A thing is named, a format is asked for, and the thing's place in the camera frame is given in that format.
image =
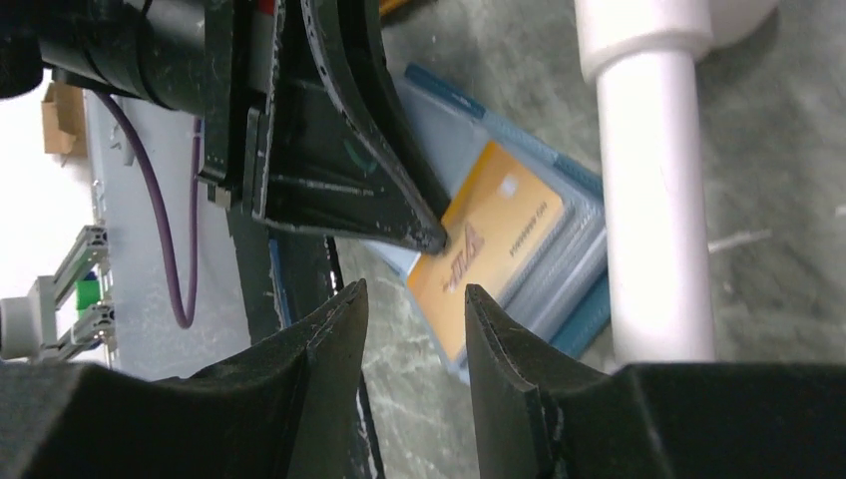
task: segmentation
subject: cable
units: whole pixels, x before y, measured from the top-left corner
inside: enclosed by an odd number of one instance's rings
[[[165,199],[162,198],[162,189],[156,179],[156,172],[150,162],[150,156],[133,127],[132,122],[112,97],[100,92],[94,92],[97,98],[106,105],[112,116],[121,126],[127,141],[133,149],[144,182],[147,184],[147,192],[150,194],[150,203],[153,204],[153,214],[156,217],[156,226],[159,229],[159,241],[162,243],[162,256],[165,262],[165,277],[168,282],[168,293],[171,297],[171,307],[174,310],[174,317],[182,329],[188,329],[194,323],[194,313],[197,306],[197,174],[200,169],[200,132],[203,121],[199,118],[194,120],[194,142],[191,153],[191,198],[189,201],[189,243],[190,243],[190,271],[188,283],[188,307],[183,306],[182,291],[180,290],[179,272],[177,271],[177,259],[174,253],[174,239],[171,235],[171,223],[168,220],[168,211],[165,209]]]

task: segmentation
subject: red object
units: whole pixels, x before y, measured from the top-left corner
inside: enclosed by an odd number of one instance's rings
[[[273,0],[258,0],[258,11],[265,15],[272,15]]]

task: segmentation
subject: gray panel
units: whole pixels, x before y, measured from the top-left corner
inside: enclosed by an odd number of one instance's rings
[[[188,288],[188,190],[192,118],[139,101],[123,101],[139,130],[159,178],[180,271]],[[200,198],[200,268],[197,316],[179,329],[171,310],[162,251],[147,189],[138,165],[124,166],[112,148],[114,119],[86,95],[89,148],[94,174],[103,184],[103,216],[109,231],[119,368],[146,379],[187,376],[249,346],[234,245],[225,212]]]

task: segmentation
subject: white wall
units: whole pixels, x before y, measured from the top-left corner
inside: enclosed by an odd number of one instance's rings
[[[23,296],[37,275],[55,272],[80,228],[93,220],[87,165],[62,168],[58,157],[44,154],[47,85],[0,101],[0,297]],[[59,312],[59,334],[75,320],[71,298]],[[82,358],[102,360],[104,353]]]

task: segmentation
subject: cardboard box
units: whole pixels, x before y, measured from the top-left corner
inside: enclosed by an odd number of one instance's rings
[[[41,102],[44,153],[88,157],[82,90],[51,83]]]

